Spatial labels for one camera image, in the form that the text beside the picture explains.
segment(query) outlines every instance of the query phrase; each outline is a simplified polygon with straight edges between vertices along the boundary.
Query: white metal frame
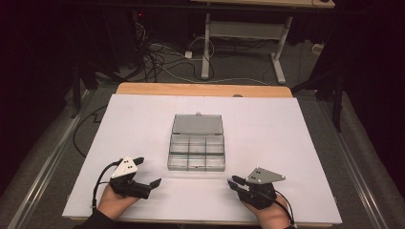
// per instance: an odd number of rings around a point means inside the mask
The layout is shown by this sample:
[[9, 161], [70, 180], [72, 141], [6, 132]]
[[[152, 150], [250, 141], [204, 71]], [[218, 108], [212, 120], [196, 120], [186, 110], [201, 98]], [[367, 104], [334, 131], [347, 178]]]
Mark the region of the white metal frame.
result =
[[202, 78], [209, 77], [209, 38], [210, 36], [230, 36], [241, 38], [258, 38], [278, 40], [277, 52], [271, 53], [271, 63], [277, 76], [279, 84], [286, 84], [283, 70], [280, 64], [280, 56], [291, 25], [292, 17], [286, 20], [285, 24], [259, 24], [259, 23], [241, 23], [211, 21], [211, 15], [208, 13], [205, 19], [205, 42], [202, 57]]

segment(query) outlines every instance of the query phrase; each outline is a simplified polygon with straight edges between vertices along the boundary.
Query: clear plastic box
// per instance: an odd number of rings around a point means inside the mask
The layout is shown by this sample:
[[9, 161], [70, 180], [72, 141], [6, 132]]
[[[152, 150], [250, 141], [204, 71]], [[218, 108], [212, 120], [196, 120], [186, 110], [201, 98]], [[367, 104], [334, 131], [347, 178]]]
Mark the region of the clear plastic box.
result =
[[175, 171], [224, 171], [222, 117], [215, 114], [176, 114], [167, 167]]

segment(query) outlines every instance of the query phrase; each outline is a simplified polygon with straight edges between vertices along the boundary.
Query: table leg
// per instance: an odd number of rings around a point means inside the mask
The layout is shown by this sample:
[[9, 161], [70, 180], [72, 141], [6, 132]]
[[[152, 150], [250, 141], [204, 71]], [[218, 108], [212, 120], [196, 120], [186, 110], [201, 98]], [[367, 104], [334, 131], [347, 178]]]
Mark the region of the table leg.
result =
[[271, 61], [273, 63], [274, 71], [277, 76], [277, 81], [279, 84], [286, 84], [286, 78], [284, 77], [283, 70], [280, 65], [280, 56], [283, 51], [284, 44], [286, 43], [289, 27], [291, 25], [292, 17], [289, 17], [284, 25], [282, 34], [279, 39], [279, 44], [277, 47], [277, 52], [271, 54]]
[[205, 18], [205, 40], [202, 57], [202, 79], [207, 79], [209, 76], [209, 26], [211, 23], [211, 15], [208, 13]]

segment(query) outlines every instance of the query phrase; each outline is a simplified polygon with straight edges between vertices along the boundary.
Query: wooden table edge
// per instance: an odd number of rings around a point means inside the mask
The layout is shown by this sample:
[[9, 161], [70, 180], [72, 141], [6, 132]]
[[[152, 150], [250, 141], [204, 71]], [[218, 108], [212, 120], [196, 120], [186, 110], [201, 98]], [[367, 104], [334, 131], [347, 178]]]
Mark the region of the wooden table edge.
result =
[[171, 83], [121, 83], [117, 88], [116, 94], [292, 97], [291, 90], [283, 86]]

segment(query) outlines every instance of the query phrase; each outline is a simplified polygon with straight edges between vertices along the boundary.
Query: gripper jaw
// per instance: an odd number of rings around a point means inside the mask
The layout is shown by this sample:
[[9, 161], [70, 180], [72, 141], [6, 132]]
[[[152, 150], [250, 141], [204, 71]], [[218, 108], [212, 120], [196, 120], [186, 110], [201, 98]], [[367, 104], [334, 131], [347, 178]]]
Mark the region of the gripper jaw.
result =
[[133, 180], [138, 171], [137, 165], [143, 163], [143, 157], [124, 158], [114, 170], [110, 178], [110, 185], [116, 194], [123, 197], [149, 198], [151, 191], [160, 186], [161, 178], [150, 184], [142, 184]]
[[283, 179], [286, 178], [258, 167], [247, 178], [232, 176], [228, 185], [238, 193], [241, 201], [260, 210], [271, 206], [277, 198], [271, 182]]

